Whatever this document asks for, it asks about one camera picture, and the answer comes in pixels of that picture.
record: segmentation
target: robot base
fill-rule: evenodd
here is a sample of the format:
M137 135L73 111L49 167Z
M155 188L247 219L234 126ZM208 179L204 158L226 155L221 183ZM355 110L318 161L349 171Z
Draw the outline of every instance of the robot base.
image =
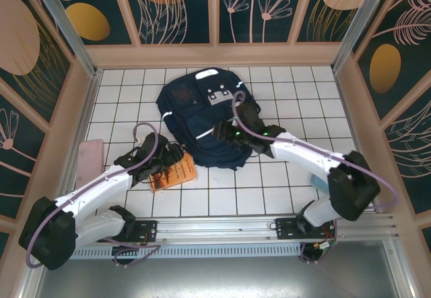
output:
M334 223L326 222L322 227L315 227L309 230L307 233L303 233L298 228L298 219L293 217L277 218L275 220L275 230L277 231L278 239L322 239L324 240L327 236L323 228L328 231L333 237L335 236Z

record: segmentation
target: wall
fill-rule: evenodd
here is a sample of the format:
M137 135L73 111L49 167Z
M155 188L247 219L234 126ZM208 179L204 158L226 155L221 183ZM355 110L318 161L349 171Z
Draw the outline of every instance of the wall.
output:
M422 294L431 292L430 10L431 0L382 1L339 73L367 161L400 194L393 213Z
M362 0L61 0L98 67L329 64Z
M37 0L0 0L0 288L24 268L18 237L38 198L53 197L88 88Z

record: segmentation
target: dark teal wallpaper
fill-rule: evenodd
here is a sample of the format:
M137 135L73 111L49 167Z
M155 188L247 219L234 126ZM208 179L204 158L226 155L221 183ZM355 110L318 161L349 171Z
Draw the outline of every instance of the dark teal wallpaper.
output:
M220 43L287 42L298 0L220 0Z
M362 41L364 40L364 37L365 37L366 33L368 32L368 27L376 19L376 16L378 15L378 13L379 13L380 9L382 8L383 4L385 3L385 1L386 0L380 0L380 2L378 3L376 9L374 10L373 15L371 16L370 20L368 21L367 25L365 26L364 30L362 31L361 35L359 36L358 40L356 41L356 44L353 46L353 52L354 53L356 53L356 50L358 49L358 47L361 45Z
M422 229L422 235L424 236L426 245L428 246L428 249L430 250L431 254L431 227Z
M310 0L298 42L341 42L362 0Z
M431 69L431 0L395 0L358 60L382 119Z
M3 255L3 252L5 251L8 238L9 238L9 234L0 232L0 261L1 261L1 256Z
M0 215L15 218L44 133L0 95Z
M129 0L142 44L209 43L208 0Z
M60 1L84 44L131 44L117 0Z
M415 213L431 209L431 88L385 133Z
M49 122L70 62L28 0L0 5L0 78Z
M60 33L62 39L65 41L67 48L71 51L71 53L74 55L75 52L73 51L73 49L71 48L71 46L69 45L69 42L67 42L64 34L60 31L59 27L57 26L57 24L55 23L54 18L52 17L51 13L49 12L48 8L46 8L45 4L42 2L42 0L39 0L39 4L42 5L43 9L45 10L45 13L48 15L49 19L51 20L51 22L55 25L57 32Z

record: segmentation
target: white tile floor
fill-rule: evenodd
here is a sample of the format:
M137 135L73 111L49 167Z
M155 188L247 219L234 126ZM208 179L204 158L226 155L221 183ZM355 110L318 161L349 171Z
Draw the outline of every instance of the white tile floor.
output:
M170 141L155 104L162 86L199 68L106 70L87 139L101 138L105 165L133 148L132 129L149 121ZM354 148L337 86L329 67L231 67L261 106L265 124L276 124L328 150ZM150 131L142 128L141 137ZM103 205L125 206L136 217L230 216L296 213L317 190L310 175L289 162L253 154L237 171L196 167L198 179L153 194L140 183Z

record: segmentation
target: grid line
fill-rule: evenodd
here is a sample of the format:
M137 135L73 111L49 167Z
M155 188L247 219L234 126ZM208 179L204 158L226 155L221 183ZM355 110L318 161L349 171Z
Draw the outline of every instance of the grid line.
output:
M191 69L187 69L187 68L185 68L185 70L186 70L186 72L192 71ZM297 109L292 107L292 110L295 110L295 115L283 114L283 116L291 116L288 118L283 118L283 122L287 126L290 126L289 125L289 124L291 124L290 121L292 121L292 124L293 124L292 127L293 128L295 128L295 126L298 126L299 130L300 130L300 128L302 128L302 132L304 133L305 140L308 140L309 142L312 142L313 140L329 140L329 143L333 149L333 145L335 143L335 140L351 140L352 139L351 136L347 137L347 135L345 137L337 137L337 138L331 137L331 134L329 133L329 125L328 125L327 119L330 119L330 118L341 119L341 117L340 117L340 115L337 114L337 111L336 111L336 109L338 108L336 106L336 104L337 104L336 101L333 101L333 102L329 101L329 102L325 103L325 108L327 108L327 109L329 108L329 110L327 110L327 113L334 113L334 115L336 115L336 116L335 117L332 117L334 115L326 116L325 112L323 111L322 99L338 100L341 98L341 96L339 93L339 96L337 97L333 88L329 88L329 87L328 87L328 89L325 89L326 87L324 87L323 88L324 94L321 94L319 92L319 88L318 88L320 82L316 81L316 78L314 76L314 72L312 70L311 70L312 76L313 76L312 79L314 81L312 81L310 78L309 82L313 82L314 88L316 88L316 91L317 91L318 98L310 98L311 96L315 95L315 92L312 90L311 84L308 84L308 86L305 88L302 87L302 89L300 90L300 96L298 96L297 87L302 82L297 82L297 81L295 81L295 79L293 79L293 81L289 81L289 82L281 82L283 79L285 79L284 76L287 77L288 74L291 74L293 77L293 72L292 72L291 67L286 67L286 69L277 70L276 72L273 72L270 67L264 67L263 70L264 71L259 71L259 69L253 70L253 77L255 77L254 80L256 82L252 81L252 75L251 75L252 70L250 67L244 67L244 69L242 69L241 71L238 71L238 74L240 74L240 75L242 74L244 80L249 81L249 82L245 82L245 83L247 83L247 88L250 90L250 92L252 94L253 94L253 92L256 92L257 94L260 93L259 90L263 91L261 93L264 95L264 96L262 96L262 99L260 99L259 95L255 95L257 98L259 98L259 100L257 100L258 103L261 101L265 101L267 104L269 104L269 101L272 101L273 104L275 105L275 109L273 107L268 107L268 109L266 109L267 111L268 110L272 111L272 112L267 112L267 115L269 113L268 116L271 116L273 118L265 117L265 120L267 120L267 119L275 120L276 119L278 121L278 124L280 124L281 120L282 120L282 118L280 118L280 108L281 107L279 107L279 105L277 104L277 101L295 100L296 102L294 102L294 103L296 103L296 105L298 106L299 112ZM148 81L148 82L151 82L151 84L144 84L146 78L147 78L147 80L149 80L148 79L148 77L149 77L148 73L149 73L149 71L147 71L147 70L144 70L143 73L142 72L140 73L140 75L142 75L142 76L139 75L139 80L142 79L142 81L140 81L140 84L130 84L130 83L138 83L138 81L135 81L135 80L133 80L132 82L127 82L128 84L124 84L126 71L123 70L123 75L121 76L121 83L120 84L106 85L109 87L115 87L115 86L120 87L120 92L118 94L118 101L117 102L103 102L103 101L101 101L102 99L99 97L101 95L100 87L102 85L99 85L99 87L98 87L97 96L96 96L93 111L92 111L92 116L91 116L91 119L89 122L89 128L87 130L87 137L89 136L90 128L92 129L92 134L95 133L94 135L96 135L96 132L99 134L104 133L104 135L105 135L103 137L104 138L104 146L106 146L106 160L104 161L105 166L108 162L108 155L111 154L111 156L112 156L113 154L115 154L112 151L115 151L115 148L120 148L122 146L119 144L124 144L123 145L124 147L127 147L127 146L132 147L135 145L135 142L132 142L132 140L129 140L128 138L127 138L127 142L122 142L121 139L117 138L118 135L120 135L120 137L121 137L122 135L124 135L126 133L126 131L121 130L122 127L128 128L127 124L137 123L139 121L148 121L150 123L153 123L154 125L159 124L158 131L159 131L159 133L162 131L163 120L161 120L160 118L156 119L156 116L160 117L160 113L158 112L158 108L156 106L156 99L154 99L154 101L150 101L151 100L150 97L151 96L157 96L156 95L157 91L156 91L156 88L154 86L163 87L166 85L166 83L167 83L166 78L168 75L168 71L166 68L164 69L164 77L162 77L161 71L159 71L154 76L154 77L158 78L160 80L160 82L162 82L162 79L164 79L162 84L154 84L152 79L150 79L151 81ZM253 88L253 84L268 84L267 87L269 87L269 83L271 84L271 87L272 87L273 98L271 96L271 92L269 90L265 92L265 89L262 86L259 86L259 88ZM290 85L289 87L283 88L277 84L292 84L292 85ZM136 99L136 94L134 94L135 97L133 97L133 95L131 93L130 93L130 97L124 97L124 95L123 95L123 97L120 100L120 95L121 95L121 91L122 91L123 86L134 86L136 89L135 92L140 89L141 95L139 97L139 101L134 100L133 98ZM153 86L153 87L149 87L147 89L149 93L146 93L145 97L144 97L143 93L145 92L145 86ZM275 91L278 90L278 89L276 89L276 87L279 88L280 90L285 90L285 92L289 91L290 93L292 93L292 97L284 96L284 94L276 94ZM109 92L117 92L118 88L111 88L111 89L105 89L105 90L108 90ZM102 97L107 99L107 100L112 99L112 95L109 95L109 94L106 95L106 92L103 92L103 95L104 96L102 96ZM134 101L133 102L125 102L124 100L128 100L127 98L129 98L130 100L134 100ZM323 116L305 117L304 113L302 112L302 109L299 105L299 98L300 98L300 100L319 100L319 104L316 103L316 104L310 104L310 105L319 106L320 107L319 110L322 110ZM99 110L95 114L96 105L106 106L106 110L109 112L107 114L101 115L100 113L104 113L105 107L100 107L101 110ZM290 104L288 102L285 102L281 106L283 106L283 105L287 106ZM128 111L131 111L131 115L134 115L136 108L137 108L136 120L133 120L133 119L129 120L129 118L128 118L129 116L127 115ZM287 111L286 108L284 108L282 110L285 113L289 113L289 111ZM299 127L299 125L297 125L299 123L294 122L294 120L299 120L299 119L302 123L302 127ZM320 135L321 137L311 137L310 135L312 135L312 134L307 135L305 124L304 124L305 120L307 120L307 119L324 119L326 128L324 129L323 122L321 122L322 131L326 130L328 135L325 137L323 137L322 135ZM123 125L117 125L117 128L114 129L116 123L117 124L118 123L125 123L125 125L124 126ZM338 131L338 129L336 129L336 127L331 126L331 129ZM349 144L349 142L340 142L340 144ZM183 191L183 190L185 190L185 187L183 187L183 185L181 185L180 187L177 187L177 189L166 189L166 191L180 190L179 193L176 193L175 195L172 194L172 195L169 195L166 197L167 198L166 200L168 201L167 204L174 205L172 207L174 207L176 210L176 209L178 209L177 207L178 207L178 203L179 203L179 207L180 207L179 216L182 216L183 214L186 214L188 216L188 215L190 215L190 213L191 214L195 213L193 211L193 206L190 205L189 200L192 200L193 204L195 204L195 200L196 200L196 203L203 204L203 205L207 206L207 215L208 216L215 216L215 215L217 215L217 216L238 216L238 199L240 200L241 212L243 214L253 214L253 210L251 210L251 209L248 209L248 210L246 210L246 212L244 212L243 207L246 207L245 205L247 205L248 201L251 200L249 198L249 196L259 196L259 198L254 197L255 200L258 200L258 202L254 201L255 209L259 209L259 212L256 211L255 214L262 214L262 209L260 207L260 203L262 200L263 200L263 211L266 214L267 213L267 206L271 205L271 203L277 199L275 196L277 193L280 193L280 192L271 190L271 191L267 192L267 196L266 196L265 195L265 189L282 188L282 189L285 189L286 191L289 191L289 193L290 193L290 204L292 206L292 209L294 209L294 202L298 203L299 202L298 200L301 200L299 197L299 196L301 196L301 191L295 191L295 193L292 193L292 191L291 191L292 186L290 184L293 181L292 181L292 178L290 178L290 176L289 176L288 164L286 162L284 162L284 168L283 168L283 171L287 177L287 184L285 185L286 177L283 177L283 179L280 179L279 182L278 182L278 180L277 180L277 182L269 182L269 184L279 184L279 185L277 185L277 186L275 186L275 185L266 186L263 183L264 177L266 174L263 175L264 169L263 169L262 164L265 163L266 165L268 165L270 163L276 163L276 162L280 162L280 161L279 160L264 160L264 158L262 157L262 154L259 154L257 160L255 160L255 161L256 162L247 162L243 168L239 168L239 169L251 169L250 171L255 171L255 173L257 174L258 173L257 172L258 171L257 166L253 166L252 164L258 163L259 164L260 181L261 181L261 185L259 185L259 186L256 186L256 184L258 184L258 180L259 180L259 178L257 176L255 176L256 183L254 185L253 185L253 182L248 182L249 186L242 186L242 185L238 184L238 180L240 181L242 179L238 179L236 177L237 171L234 171L233 178L229 177L229 179L224 179L222 182L220 182L220 180L216 181L216 182L214 182L214 186L211 187L214 179L210 180L210 177L213 176L213 178L216 178L217 176L219 176L219 178L223 178L224 174L223 173L221 173L221 174L215 173L213 175L212 172L209 169L207 169L207 183L206 183L207 187L206 188L205 188L205 184L203 184L203 185L200 185L199 188L187 189L187 191L188 191L187 197L184 197L184 198L183 198L183 194L185 195L186 193ZM267 171L268 169L271 170L270 167L271 166L265 166L265 171ZM304 188L304 189L309 188L309 187L310 187L309 185L295 186L295 188ZM137 195L135 193L136 191L150 191L149 187L144 187L144 188L146 188L146 189L130 189L130 190L128 190L126 193L125 199L124 199L125 203L127 204L128 201L132 201L133 198L136 198L136 196L138 196L138 198L139 198L139 195ZM253 189L254 191L251 191L250 195L247 194L246 196L244 196L245 190L241 190L241 193L238 193L239 189L244 189L244 188ZM213 200L218 200L218 202L220 204L230 204L229 210L220 210L220 212L221 213L223 211L229 212L229 213L232 212L232 214L230 214L230 215L218 214L218 211L217 211L217 209L219 209L218 205L215 205L214 202L212 202L211 196L210 196L210 193L212 193L214 195L214 193L216 193L217 189L223 190L223 192L221 194L216 194L215 197L213 197ZM257 191L257 189L260 189L262 191L262 197L261 198L260 198L260 191ZM129 191L133 191L134 196L132 196L129 193ZM197 192L197 191L205 191L207 194L207 200L205 200L205 197L201 192ZM142 210L143 210L142 212L132 212L132 213L134 213L136 216L139 216L142 218L153 217L153 216L157 216L157 217L165 216L164 213L161 213L159 211L159 209L161 209L160 208L161 206L164 206L166 209L165 202L160 203L159 198L155 197L157 195L158 195L157 192L152 193L151 196L149 195L148 192L145 193L145 195L143 195L142 198L147 198L147 200L148 200L146 204L143 203L143 205L145 204L146 208L142 208ZM226 200L231 200L231 202L226 202L226 201L224 202L224 198L226 198ZM202 210L203 210L203 207L200 206L200 210L196 210L196 215L190 215L190 216L200 216L201 213L198 213L198 212L202 212Z

